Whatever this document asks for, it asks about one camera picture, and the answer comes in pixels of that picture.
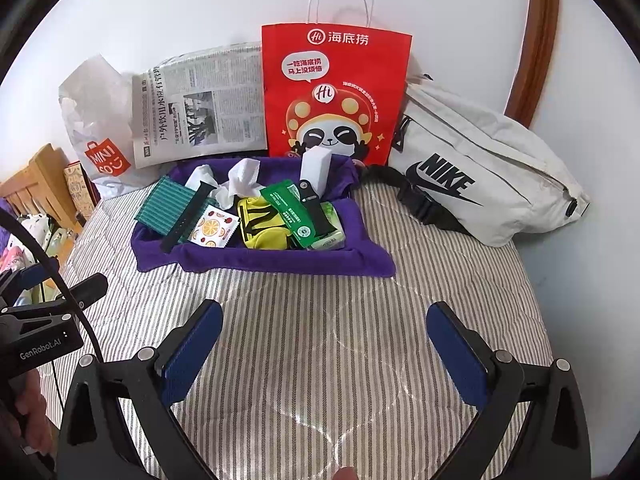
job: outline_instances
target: small box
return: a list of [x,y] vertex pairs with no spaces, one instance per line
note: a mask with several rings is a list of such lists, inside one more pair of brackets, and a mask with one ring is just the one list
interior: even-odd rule
[[94,212],[95,201],[91,193],[92,183],[87,179],[80,162],[73,162],[65,169],[66,186],[76,209],[85,220]]

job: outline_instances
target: cartoon panda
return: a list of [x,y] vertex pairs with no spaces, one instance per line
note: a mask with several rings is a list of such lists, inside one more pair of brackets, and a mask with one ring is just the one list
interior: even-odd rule
[[354,92],[326,83],[316,86],[309,97],[296,99],[287,110],[291,151],[302,155],[314,146],[323,146],[364,160],[372,136],[369,104]]

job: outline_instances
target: wooden door frame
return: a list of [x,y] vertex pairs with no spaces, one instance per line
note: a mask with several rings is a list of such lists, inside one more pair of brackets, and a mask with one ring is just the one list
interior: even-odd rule
[[505,115],[529,128],[540,101],[556,40],[560,0],[529,0],[520,65]]

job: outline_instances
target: human hand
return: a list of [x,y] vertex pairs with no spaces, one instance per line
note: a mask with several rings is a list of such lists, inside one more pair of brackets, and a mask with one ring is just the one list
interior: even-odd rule
[[343,467],[335,472],[333,480],[358,480],[358,475],[351,467]]
[[[27,417],[24,439],[33,449],[47,454],[51,450],[51,430],[47,420],[47,400],[40,393],[40,374],[29,370],[26,374],[24,391],[15,400],[15,409]],[[22,434],[20,424],[9,414],[6,415],[9,430],[15,438]]]

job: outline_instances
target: white nike waist bag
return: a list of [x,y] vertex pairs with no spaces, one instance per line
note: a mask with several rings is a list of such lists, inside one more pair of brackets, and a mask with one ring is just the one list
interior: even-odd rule
[[421,79],[409,83],[388,165],[428,193],[483,244],[574,222],[589,198],[524,126]]

